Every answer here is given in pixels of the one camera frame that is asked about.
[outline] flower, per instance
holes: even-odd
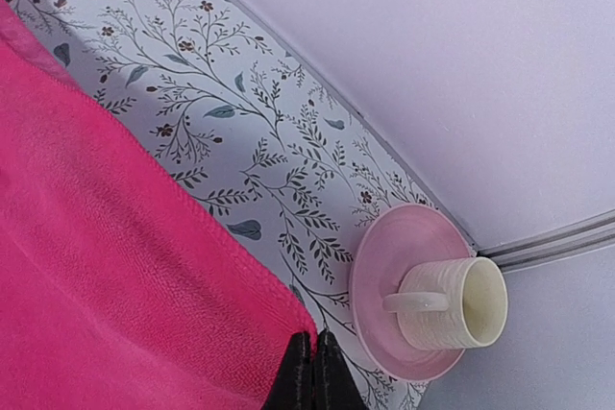
[[[163,127],[156,127],[156,130],[158,130],[156,135],[159,134],[160,136],[170,136],[173,134],[173,127],[169,124],[164,124]]]
[[[203,2],[201,2],[199,9],[205,10],[206,12],[211,12],[213,10],[213,4],[204,0]]]
[[[183,52],[193,52],[194,51],[194,44],[190,42],[189,40],[181,41],[180,43],[178,43],[178,46],[180,47],[180,50]]]
[[[361,199],[363,200],[364,204],[372,203],[372,195],[367,191],[361,192]]]

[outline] mug handle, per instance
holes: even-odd
[[[430,312],[446,311],[449,300],[443,293],[406,292],[384,297],[382,307],[386,312]]]

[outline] white mug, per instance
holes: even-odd
[[[493,261],[460,258],[415,266],[383,308],[397,313],[402,334],[418,350],[482,348],[502,334],[508,296]]]

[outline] gray leaf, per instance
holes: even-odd
[[[145,74],[147,71],[149,71],[149,67],[144,66],[143,64],[140,66],[137,66],[135,69],[133,69],[131,71],[131,75],[128,76],[128,81],[126,81],[126,88],[128,88],[128,85],[130,85],[133,82],[138,81],[141,77],[143,77],[143,74]]]
[[[234,108],[230,105],[219,106],[212,109],[203,117],[216,117],[218,119],[228,119],[234,116]]]
[[[188,61],[184,60],[182,57],[178,57],[177,55],[164,55],[164,56],[166,58],[169,58],[173,62],[178,63],[178,64],[183,64],[184,66],[188,66],[189,65]]]
[[[329,125],[331,125],[334,129],[344,130],[344,121],[343,120],[329,120],[325,119]]]
[[[305,306],[306,302],[304,301],[304,297],[301,295],[301,292],[299,291],[299,289],[292,284],[288,285],[288,288],[295,295],[295,297],[297,297],[297,299],[301,302],[301,304]]]
[[[260,223],[257,220],[248,220],[236,225],[228,225],[229,231],[252,240],[260,240]]]
[[[70,47],[68,44],[61,43],[56,48],[54,48],[54,55],[64,63],[64,66],[68,66],[70,64]]]
[[[243,72],[237,74],[237,77],[234,78],[234,85],[241,93],[246,92],[246,87],[243,86]]]

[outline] pink saucer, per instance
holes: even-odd
[[[358,247],[350,299],[358,339],[385,372],[408,381],[429,381],[450,370],[463,350],[418,350],[402,336],[395,314],[382,309],[404,275],[428,261],[469,258],[470,249],[453,224],[423,205],[400,205],[381,215]]]

